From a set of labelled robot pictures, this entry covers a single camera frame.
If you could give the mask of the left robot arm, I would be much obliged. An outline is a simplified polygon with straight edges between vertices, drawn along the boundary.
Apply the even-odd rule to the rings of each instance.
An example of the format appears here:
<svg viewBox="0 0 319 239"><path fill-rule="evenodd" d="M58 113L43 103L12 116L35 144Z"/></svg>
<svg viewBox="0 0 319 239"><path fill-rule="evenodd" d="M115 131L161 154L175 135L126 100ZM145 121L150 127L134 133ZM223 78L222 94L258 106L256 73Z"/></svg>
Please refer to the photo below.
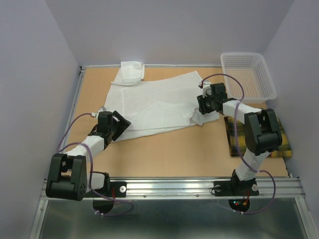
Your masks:
<svg viewBox="0 0 319 239"><path fill-rule="evenodd" d="M81 201L89 192L99 196L113 196L108 173L93 170L93 157L116 141L131 125L117 111L91 113L96 125L82 142L66 145L52 156L46 196L49 198Z"/></svg>

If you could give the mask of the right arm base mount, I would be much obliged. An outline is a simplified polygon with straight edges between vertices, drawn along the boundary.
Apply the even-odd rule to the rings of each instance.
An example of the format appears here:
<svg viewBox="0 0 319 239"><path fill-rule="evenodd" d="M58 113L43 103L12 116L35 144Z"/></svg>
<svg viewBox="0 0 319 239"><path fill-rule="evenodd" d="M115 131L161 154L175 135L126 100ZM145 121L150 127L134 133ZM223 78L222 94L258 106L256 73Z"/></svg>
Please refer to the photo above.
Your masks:
<svg viewBox="0 0 319 239"><path fill-rule="evenodd" d="M258 196L259 190L253 190L253 186L256 186L256 180L249 181L214 181L212 193L217 197L240 197L244 195Z"/></svg>

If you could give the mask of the white long sleeve shirt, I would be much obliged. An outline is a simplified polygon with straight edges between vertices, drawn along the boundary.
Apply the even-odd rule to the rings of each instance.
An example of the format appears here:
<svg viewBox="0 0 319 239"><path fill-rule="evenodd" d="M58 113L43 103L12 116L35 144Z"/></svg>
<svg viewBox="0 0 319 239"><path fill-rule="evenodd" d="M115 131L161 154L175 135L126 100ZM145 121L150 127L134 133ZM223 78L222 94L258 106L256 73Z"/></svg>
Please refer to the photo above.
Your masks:
<svg viewBox="0 0 319 239"><path fill-rule="evenodd" d="M219 113L199 112L197 96L202 95L202 90L197 71L157 81L144 81L144 73L142 63L131 70L121 66L111 82L104 107L131 122L119 141L219 119Z"/></svg>

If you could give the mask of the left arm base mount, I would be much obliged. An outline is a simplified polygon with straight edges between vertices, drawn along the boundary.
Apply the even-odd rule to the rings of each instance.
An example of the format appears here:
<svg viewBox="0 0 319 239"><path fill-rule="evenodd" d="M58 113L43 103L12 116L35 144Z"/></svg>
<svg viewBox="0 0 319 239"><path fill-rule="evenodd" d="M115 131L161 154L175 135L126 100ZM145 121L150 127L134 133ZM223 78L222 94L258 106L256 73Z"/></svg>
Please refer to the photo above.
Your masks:
<svg viewBox="0 0 319 239"><path fill-rule="evenodd" d="M110 189L107 190L107 188L102 189L96 189L98 193L101 195L107 196L107 197L113 197L113 198L125 198L126 197L126 191L121 192L120 188L126 188L127 183L125 181L111 181L110 183Z"/></svg>

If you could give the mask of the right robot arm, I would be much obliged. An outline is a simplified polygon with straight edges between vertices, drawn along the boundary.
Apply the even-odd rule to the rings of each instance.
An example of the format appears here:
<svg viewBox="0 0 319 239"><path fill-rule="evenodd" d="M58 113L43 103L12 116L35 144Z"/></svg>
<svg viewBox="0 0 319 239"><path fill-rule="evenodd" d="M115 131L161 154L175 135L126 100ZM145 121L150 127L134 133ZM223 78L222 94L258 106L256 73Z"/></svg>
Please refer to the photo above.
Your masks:
<svg viewBox="0 0 319 239"><path fill-rule="evenodd" d="M234 194L241 194L247 189L247 182L255 178L266 157L275 151L283 142L281 130L273 109L258 109L229 98L223 83L203 83L202 94L197 97L201 114L218 112L232 117L236 147L239 147L237 122L244 126L246 151L239 153L242 163L235 169L237 178L229 182Z"/></svg>

